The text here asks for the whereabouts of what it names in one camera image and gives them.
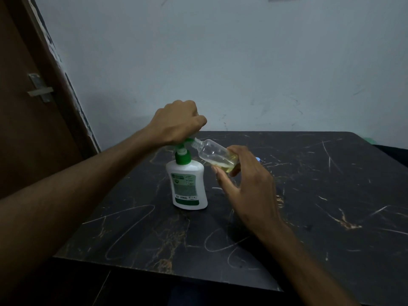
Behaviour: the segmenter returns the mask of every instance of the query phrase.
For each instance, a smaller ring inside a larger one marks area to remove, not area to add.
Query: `hand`
[[[198,115],[195,102],[177,100],[159,108],[146,128],[159,136],[161,144],[176,145],[198,132],[206,123],[207,119]]]
[[[228,150],[239,157],[238,164],[230,173],[236,176],[241,171],[241,186],[235,187],[227,174],[216,166],[212,169],[218,183],[227,195],[237,215],[245,226],[261,241],[282,229],[287,229],[281,220],[276,201],[275,181],[245,146],[230,146]]]

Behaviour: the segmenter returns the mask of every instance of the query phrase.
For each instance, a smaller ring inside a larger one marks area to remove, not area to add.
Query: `white wall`
[[[408,0],[163,1],[36,0],[102,149],[175,99],[205,130],[408,148]]]

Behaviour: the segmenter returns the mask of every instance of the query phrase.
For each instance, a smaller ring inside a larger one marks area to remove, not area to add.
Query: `door latch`
[[[42,101],[44,103],[49,103],[52,101],[52,95],[51,92],[54,91],[53,87],[47,87],[46,84],[44,83],[43,79],[41,78],[41,76],[39,76],[37,73],[31,73],[28,74],[28,76],[30,77],[31,81],[33,82],[34,87],[36,87],[37,89],[32,90],[32,91],[28,91],[28,95],[30,97],[36,97],[36,96],[40,96]]]

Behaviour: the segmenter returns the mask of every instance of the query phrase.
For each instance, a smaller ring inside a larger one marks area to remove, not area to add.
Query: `green pump head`
[[[191,162],[191,154],[190,151],[188,151],[185,147],[184,144],[187,142],[193,142],[194,139],[192,138],[187,138],[184,143],[177,144],[176,147],[176,163],[178,165],[186,165]]]

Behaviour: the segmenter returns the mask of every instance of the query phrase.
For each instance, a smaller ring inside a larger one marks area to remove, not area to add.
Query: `door frame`
[[[3,0],[84,159],[100,152],[35,0]]]

